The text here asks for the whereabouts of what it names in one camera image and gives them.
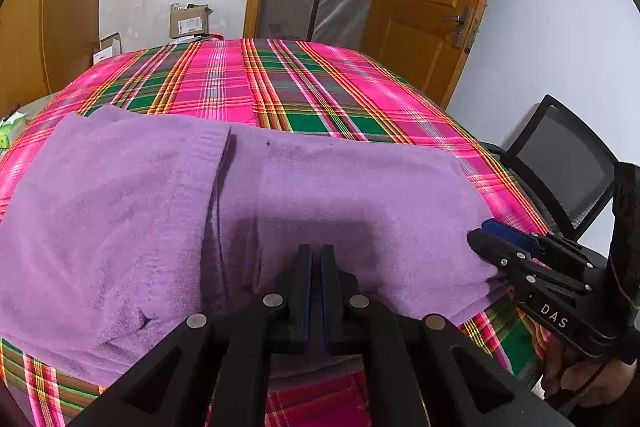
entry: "door handle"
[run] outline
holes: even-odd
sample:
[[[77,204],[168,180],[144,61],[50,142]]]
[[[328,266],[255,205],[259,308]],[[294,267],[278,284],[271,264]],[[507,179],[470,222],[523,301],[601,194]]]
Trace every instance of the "door handle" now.
[[[462,10],[462,15],[447,15],[442,18],[444,22],[455,22],[458,23],[458,28],[456,28],[456,36],[453,38],[453,47],[461,48],[464,43],[464,37],[466,34],[466,29],[469,26],[473,18],[474,11],[469,7],[465,6]]]

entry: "plaid bedsheet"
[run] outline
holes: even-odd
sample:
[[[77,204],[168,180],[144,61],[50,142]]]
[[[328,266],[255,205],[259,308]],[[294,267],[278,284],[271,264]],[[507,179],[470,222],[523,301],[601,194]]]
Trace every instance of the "plaid bedsheet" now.
[[[0,160],[0,219],[15,185],[66,114],[104,104],[145,114],[187,114],[284,131],[438,147],[453,153],[494,217],[545,232],[513,181],[472,136],[397,75],[358,52],[309,42],[203,41],[105,60],[82,74],[36,117]],[[527,383],[540,375],[545,332],[510,296],[460,326],[502,367]],[[23,397],[38,427],[60,427],[102,391],[0,339],[0,377]],[[364,375],[271,393],[265,425],[365,426]]]

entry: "cardboard box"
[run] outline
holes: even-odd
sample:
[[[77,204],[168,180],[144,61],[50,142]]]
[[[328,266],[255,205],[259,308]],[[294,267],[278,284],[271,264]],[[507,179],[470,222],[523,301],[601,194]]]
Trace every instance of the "cardboard box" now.
[[[189,4],[188,8],[175,9],[177,5],[172,5],[169,16],[169,38],[177,39],[187,35],[206,35],[209,33],[209,7],[206,4],[194,6]]]
[[[120,34],[114,33],[100,41],[100,48],[94,53],[94,66],[105,58],[115,57],[122,53]]]

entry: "mesh chair back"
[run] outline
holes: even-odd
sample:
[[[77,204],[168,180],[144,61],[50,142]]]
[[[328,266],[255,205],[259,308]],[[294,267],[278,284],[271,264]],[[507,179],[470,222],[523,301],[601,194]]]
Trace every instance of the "mesh chair back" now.
[[[503,159],[549,228],[574,240],[609,202],[615,162],[587,124],[550,95]]]

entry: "screw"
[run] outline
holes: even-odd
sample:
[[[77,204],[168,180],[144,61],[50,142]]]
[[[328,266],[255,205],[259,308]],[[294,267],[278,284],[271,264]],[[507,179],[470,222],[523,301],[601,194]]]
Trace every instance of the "screw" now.
[[[430,330],[443,330],[444,326],[447,325],[444,317],[442,315],[427,315],[427,318],[425,318],[424,323],[427,324],[427,327]]]
[[[207,317],[202,313],[194,313],[187,319],[187,326],[192,330],[197,330],[207,323]]]
[[[264,296],[264,299],[262,299],[264,305],[269,308],[277,308],[283,301],[284,299],[279,293],[267,293],[267,295]]]
[[[364,295],[353,295],[349,299],[349,304],[354,308],[366,308],[369,306],[369,299]]]

